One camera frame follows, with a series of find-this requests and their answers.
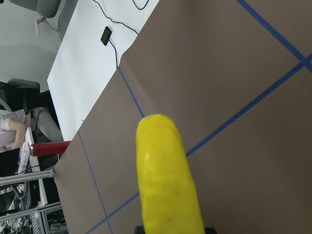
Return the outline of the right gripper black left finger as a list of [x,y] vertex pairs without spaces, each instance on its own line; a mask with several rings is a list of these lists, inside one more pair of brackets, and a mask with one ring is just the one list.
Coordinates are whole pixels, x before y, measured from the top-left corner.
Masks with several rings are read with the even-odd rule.
[[136,226],[135,234],[145,234],[144,226]]

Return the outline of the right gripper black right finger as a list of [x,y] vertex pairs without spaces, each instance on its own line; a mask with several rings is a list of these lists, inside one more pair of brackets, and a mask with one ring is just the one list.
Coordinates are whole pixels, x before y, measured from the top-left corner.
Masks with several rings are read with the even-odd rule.
[[212,227],[205,227],[205,234],[215,234],[215,229]]

